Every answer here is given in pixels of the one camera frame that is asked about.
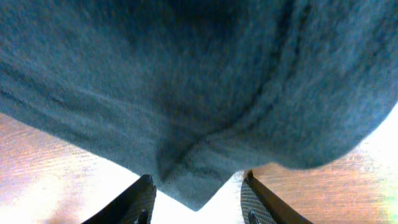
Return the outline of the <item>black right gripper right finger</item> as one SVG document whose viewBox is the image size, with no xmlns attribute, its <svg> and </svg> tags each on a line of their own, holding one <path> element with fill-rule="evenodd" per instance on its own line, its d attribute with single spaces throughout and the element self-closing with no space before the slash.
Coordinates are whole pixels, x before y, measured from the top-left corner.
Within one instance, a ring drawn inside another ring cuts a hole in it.
<svg viewBox="0 0 398 224">
<path fill-rule="evenodd" d="M 240 199 L 245 224 L 313 224 L 254 177 L 244 176 Z"/>
</svg>

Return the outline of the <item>dark green t-shirt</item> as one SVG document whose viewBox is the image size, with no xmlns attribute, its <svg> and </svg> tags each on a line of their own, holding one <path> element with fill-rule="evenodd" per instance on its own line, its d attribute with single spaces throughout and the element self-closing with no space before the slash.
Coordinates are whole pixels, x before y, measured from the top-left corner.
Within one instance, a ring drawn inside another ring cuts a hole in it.
<svg viewBox="0 0 398 224">
<path fill-rule="evenodd" d="M 1 111 L 192 210 L 340 158 L 396 103 L 395 0 L 1 1 Z"/>
</svg>

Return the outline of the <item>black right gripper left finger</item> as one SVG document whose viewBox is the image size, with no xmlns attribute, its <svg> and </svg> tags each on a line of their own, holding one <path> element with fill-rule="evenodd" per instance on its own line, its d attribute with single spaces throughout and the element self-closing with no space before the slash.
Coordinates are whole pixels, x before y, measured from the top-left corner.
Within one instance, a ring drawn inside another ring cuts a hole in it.
<svg viewBox="0 0 398 224">
<path fill-rule="evenodd" d="M 150 224 L 156 194 L 152 176 L 142 175 L 83 224 Z"/>
</svg>

